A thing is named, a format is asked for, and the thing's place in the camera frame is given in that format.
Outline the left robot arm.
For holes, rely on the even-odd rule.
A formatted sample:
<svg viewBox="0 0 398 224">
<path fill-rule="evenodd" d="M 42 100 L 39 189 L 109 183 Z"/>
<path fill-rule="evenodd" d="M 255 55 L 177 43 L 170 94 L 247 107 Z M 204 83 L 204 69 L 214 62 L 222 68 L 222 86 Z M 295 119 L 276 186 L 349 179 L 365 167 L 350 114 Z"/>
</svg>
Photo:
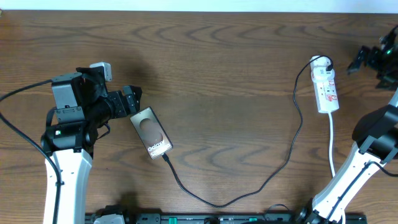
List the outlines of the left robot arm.
<svg viewBox="0 0 398 224">
<path fill-rule="evenodd" d="M 98 129 L 140 110 L 142 89 L 108 91 L 108 63 L 77 68 L 52 79 L 56 107 L 47 113 L 41 145 L 47 156 L 44 223 L 83 223 L 86 191 Z"/>
</svg>

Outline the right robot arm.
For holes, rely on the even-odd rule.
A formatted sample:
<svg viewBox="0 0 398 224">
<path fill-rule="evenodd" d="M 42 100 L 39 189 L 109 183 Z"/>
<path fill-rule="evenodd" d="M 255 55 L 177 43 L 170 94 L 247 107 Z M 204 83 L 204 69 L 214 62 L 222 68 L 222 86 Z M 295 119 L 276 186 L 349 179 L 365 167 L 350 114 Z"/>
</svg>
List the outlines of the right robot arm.
<svg viewBox="0 0 398 224">
<path fill-rule="evenodd" d="M 368 66 L 377 72 L 378 89 L 397 91 L 397 28 L 379 40 L 380 47 L 362 46 L 346 69 Z M 354 128 L 350 153 L 328 185 L 295 216 L 293 223 L 347 223 L 345 208 L 377 171 L 397 159 L 397 95 L 386 106 L 366 114 Z"/>
</svg>

